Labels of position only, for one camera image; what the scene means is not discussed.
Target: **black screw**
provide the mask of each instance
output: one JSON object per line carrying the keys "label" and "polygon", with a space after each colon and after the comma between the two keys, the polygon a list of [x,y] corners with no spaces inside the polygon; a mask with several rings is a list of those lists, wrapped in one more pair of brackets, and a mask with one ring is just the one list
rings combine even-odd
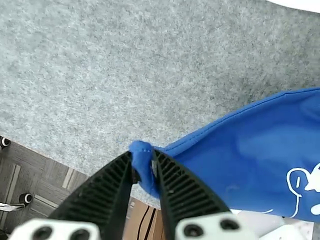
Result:
{"label": "black screw", "polygon": [[35,233],[33,234],[32,240],[46,240],[50,237],[52,233],[52,228],[49,226],[43,226],[39,228]]}
{"label": "black screw", "polygon": [[224,230],[237,230],[239,228],[238,223],[230,219],[224,219],[220,222],[220,226]]}
{"label": "black screw", "polygon": [[204,234],[202,228],[195,224],[185,226],[183,232],[186,237],[199,237]]}
{"label": "black screw", "polygon": [[90,233],[85,229],[79,229],[72,233],[70,240],[89,240]]}

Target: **blue bag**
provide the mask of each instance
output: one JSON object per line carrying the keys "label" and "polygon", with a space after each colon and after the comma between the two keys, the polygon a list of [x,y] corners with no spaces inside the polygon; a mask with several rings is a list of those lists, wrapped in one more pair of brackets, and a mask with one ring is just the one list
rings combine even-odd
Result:
{"label": "blue bag", "polygon": [[[135,141],[140,185],[159,197],[152,146]],[[231,208],[320,222],[320,88],[280,92],[157,149]]]}

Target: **white drawing on bag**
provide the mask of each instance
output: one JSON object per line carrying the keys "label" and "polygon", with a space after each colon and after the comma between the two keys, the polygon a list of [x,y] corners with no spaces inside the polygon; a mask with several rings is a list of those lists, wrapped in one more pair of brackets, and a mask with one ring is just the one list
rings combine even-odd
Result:
{"label": "white drawing on bag", "polygon": [[[292,192],[296,196],[295,210],[294,210],[293,215],[290,216],[290,218],[294,218],[298,214],[299,202],[300,202],[300,198],[302,198],[302,195],[297,193],[292,187],[292,183],[290,181],[290,176],[293,172],[303,172],[305,174],[306,180],[307,180],[307,185],[304,188],[305,191],[315,190],[317,193],[320,193],[320,163],[318,163],[314,167],[314,169],[312,170],[311,173],[308,172],[308,170],[306,170],[304,168],[299,168],[299,167],[292,168],[287,172],[286,183],[288,185],[290,192]],[[295,187],[296,188],[300,187],[300,177],[299,176],[296,179]],[[313,215],[320,215],[320,204],[316,204],[316,205],[312,206],[310,209],[310,212]]]}

